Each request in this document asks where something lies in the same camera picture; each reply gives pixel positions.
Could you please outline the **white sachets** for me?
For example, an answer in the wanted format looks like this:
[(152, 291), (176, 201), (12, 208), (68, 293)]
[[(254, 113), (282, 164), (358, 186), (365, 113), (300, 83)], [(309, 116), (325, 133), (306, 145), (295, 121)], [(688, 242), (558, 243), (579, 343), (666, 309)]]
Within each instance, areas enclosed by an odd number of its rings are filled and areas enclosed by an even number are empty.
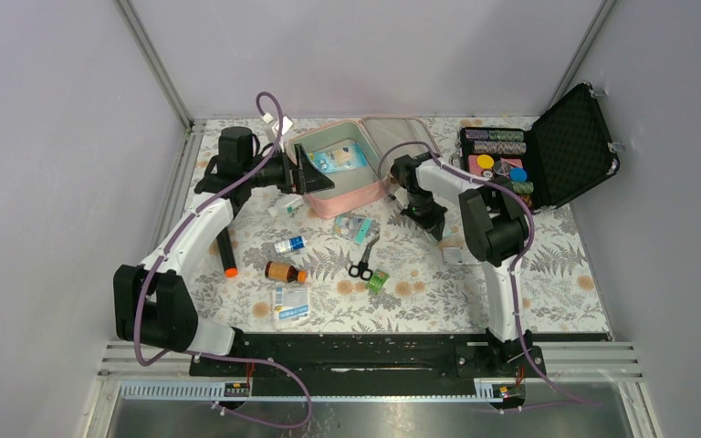
[(480, 262), (471, 252), (462, 246), (451, 246), (442, 249), (443, 259), (448, 266), (476, 266)]

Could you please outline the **bandage packet with teal card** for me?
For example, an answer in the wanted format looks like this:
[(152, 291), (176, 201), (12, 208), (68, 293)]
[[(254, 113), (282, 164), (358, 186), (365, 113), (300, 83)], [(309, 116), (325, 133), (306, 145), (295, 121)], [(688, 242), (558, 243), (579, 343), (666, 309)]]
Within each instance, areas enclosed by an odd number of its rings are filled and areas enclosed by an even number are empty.
[(376, 220), (368, 216), (345, 213), (334, 219), (331, 231), (339, 237), (361, 245), (379, 234), (379, 226)]

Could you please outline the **teal item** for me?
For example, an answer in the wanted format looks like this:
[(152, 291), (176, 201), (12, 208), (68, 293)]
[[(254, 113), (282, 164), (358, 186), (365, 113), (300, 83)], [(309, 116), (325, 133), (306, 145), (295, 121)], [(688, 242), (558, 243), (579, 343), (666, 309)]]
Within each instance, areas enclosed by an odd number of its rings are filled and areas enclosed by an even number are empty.
[(446, 242), (453, 234), (453, 230), (450, 227), (446, 227), (442, 230), (441, 234), (435, 238), (435, 241), (437, 244)]

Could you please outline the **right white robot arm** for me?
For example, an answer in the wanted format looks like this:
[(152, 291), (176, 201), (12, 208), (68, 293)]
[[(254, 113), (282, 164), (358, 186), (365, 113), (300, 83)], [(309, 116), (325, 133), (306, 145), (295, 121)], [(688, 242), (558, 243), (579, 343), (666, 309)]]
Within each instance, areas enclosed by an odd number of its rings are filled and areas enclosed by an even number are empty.
[(534, 237), (532, 213), (504, 178), (483, 179), (441, 161), (434, 148), (423, 141), (406, 141), (383, 156), (405, 146), (424, 146), (417, 156), (404, 154), (393, 161), (391, 176), (407, 193), (408, 204), (400, 215), (435, 240), (443, 237), (446, 208), (436, 196), (459, 209), (466, 247), (481, 263), (489, 300), (489, 331), (500, 341), (487, 351), (488, 367), (508, 376), (523, 363), (521, 297), (516, 268)]

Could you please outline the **blue blister pack in kit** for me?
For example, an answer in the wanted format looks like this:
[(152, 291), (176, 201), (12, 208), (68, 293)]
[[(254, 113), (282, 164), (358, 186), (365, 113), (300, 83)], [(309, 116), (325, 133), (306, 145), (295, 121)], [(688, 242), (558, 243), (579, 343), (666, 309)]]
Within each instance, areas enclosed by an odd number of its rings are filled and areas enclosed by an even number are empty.
[(310, 152), (308, 157), (316, 168), (324, 174), (351, 171), (368, 166), (368, 161), (360, 145), (356, 142), (331, 150)]

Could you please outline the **pink medicine kit case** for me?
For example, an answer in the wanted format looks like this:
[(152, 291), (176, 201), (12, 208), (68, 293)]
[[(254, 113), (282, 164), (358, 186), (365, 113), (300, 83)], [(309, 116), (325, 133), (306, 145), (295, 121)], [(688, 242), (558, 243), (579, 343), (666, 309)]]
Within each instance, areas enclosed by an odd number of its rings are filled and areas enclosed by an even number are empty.
[(305, 196), (317, 217), (330, 219), (383, 198), (387, 194), (384, 178), (393, 161), (426, 152), (421, 142), (437, 148), (431, 132), (417, 118), (366, 117), (300, 133), (289, 141), (288, 153), (293, 156), (300, 145), (308, 162), (334, 183), (331, 189)]

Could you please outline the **white plastic bottle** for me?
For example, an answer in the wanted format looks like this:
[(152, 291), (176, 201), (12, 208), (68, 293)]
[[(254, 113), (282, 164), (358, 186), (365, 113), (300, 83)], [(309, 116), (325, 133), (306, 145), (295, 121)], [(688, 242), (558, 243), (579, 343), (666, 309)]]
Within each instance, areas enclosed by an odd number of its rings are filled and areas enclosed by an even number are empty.
[(267, 208), (271, 217), (280, 217), (293, 214), (304, 205), (304, 198), (298, 194), (287, 194), (278, 198), (275, 203)]

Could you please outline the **small blue label bottle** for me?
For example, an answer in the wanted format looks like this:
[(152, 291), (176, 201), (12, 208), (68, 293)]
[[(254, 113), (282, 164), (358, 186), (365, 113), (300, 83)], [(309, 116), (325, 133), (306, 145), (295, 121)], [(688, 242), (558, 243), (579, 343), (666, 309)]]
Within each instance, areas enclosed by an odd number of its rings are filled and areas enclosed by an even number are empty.
[(278, 255), (283, 255), (302, 250), (306, 245), (307, 240), (303, 236), (298, 235), (277, 241), (273, 244), (273, 247)]

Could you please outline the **brown syrup bottle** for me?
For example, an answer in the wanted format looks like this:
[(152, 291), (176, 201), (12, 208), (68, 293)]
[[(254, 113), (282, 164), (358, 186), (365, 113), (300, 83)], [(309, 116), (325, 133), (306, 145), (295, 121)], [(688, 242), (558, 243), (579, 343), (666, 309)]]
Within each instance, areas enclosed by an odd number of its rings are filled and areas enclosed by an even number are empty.
[(284, 283), (305, 284), (308, 273), (286, 263), (269, 261), (265, 267), (265, 276), (269, 279)]

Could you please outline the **floral table mat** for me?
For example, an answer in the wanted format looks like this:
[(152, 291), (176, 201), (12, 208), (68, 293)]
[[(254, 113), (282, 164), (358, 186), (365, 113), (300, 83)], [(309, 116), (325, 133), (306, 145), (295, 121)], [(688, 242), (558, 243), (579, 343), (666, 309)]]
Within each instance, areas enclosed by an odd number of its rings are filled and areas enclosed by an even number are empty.
[[(374, 295), (348, 274), (364, 248), (332, 233), (332, 221), (303, 205), (293, 214), (271, 217), (274, 188), (252, 193), (234, 220), (230, 236), (238, 274), (226, 278), (216, 245), (209, 245), (194, 270), (190, 294), (201, 318), (246, 332), (275, 329), (272, 294), (277, 282), (264, 268), (276, 255), (273, 244), (301, 235), (307, 247), (279, 261), (308, 272), (311, 316), (298, 327), (308, 332), (477, 332), (488, 324), (486, 282), (480, 266), (448, 266), (442, 249), (465, 247), (458, 210), (450, 206), (446, 227), (454, 234), (437, 244), (398, 213), (388, 200), (358, 210), (377, 221), (379, 242), (370, 267), (390, 275)], [(535, 241), (518, 280), (521, 316), (534, 332), (606, 332), (610, 328), (577, 225), (568, 207), (535, 217)]]

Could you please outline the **black thermometer orange tip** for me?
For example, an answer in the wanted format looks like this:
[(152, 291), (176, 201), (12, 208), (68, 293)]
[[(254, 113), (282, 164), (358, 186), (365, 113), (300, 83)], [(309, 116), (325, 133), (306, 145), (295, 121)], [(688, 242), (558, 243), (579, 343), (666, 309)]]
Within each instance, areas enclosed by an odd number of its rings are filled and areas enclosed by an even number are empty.
[(215, 239), (218, 254), (221, 260), (222, 268), (224, 270), (225, 277), (233, 278), (238, 274), (237, 265), (235, 261), (234, 248), (232, 245), (229, 230), (225, 227)]

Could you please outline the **white blue gauze packet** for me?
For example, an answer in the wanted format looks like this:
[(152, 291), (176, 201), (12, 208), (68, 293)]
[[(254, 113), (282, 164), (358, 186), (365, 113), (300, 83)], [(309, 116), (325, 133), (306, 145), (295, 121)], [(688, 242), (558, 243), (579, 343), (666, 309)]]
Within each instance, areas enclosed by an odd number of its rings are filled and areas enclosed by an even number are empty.
[(272, 317), (276, 330), (299, 327), (311, 316), (308, 287), (277, 287), (272, 294)]

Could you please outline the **black poker chip case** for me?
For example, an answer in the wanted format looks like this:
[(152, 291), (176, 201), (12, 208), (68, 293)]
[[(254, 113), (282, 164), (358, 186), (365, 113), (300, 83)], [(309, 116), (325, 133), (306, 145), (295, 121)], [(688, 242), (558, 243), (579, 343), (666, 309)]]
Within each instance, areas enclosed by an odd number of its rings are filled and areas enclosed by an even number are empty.
[(593, 86), (582, 82), (527, 130), (464, 127), (456, 147), (461, 167), (480, 175), (478, 157), (526, 172), (525, 195), (534, 210), (558, 208), (614, 176), (618, 154)]

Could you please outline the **black handled scissors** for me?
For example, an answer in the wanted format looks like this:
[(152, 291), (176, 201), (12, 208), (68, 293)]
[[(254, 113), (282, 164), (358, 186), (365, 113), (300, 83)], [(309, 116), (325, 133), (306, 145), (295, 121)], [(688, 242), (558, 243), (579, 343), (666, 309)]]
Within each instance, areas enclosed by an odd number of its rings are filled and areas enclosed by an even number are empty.
[(362, 281), (369, 281), (373, 276), (373, 271), (369, 268), (369, 259), (372, 249), (379, 242), (380, 236), (376, 235), (365, 246), (361, 259), (356, 264), (351, 264), (348, 269), (349, 276), (359, 278)]

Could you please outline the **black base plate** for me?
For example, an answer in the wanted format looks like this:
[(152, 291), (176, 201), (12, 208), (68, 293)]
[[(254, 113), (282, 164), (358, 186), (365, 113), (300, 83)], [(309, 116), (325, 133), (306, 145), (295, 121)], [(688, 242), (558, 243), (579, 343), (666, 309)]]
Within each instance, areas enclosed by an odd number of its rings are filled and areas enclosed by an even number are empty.
[[(240, 378), (257, 397), (476, 395), (475, 382), (537, 378), (546, 369), (540, 347), (528, 340), (502, 344), (472, 334), (253, 334), (235, 339), (235, 357), (257, 359), (253, 370), (234, 362), (201, 358), (193, 377)], [(267, 365), (273, 360), (285, 370)]]

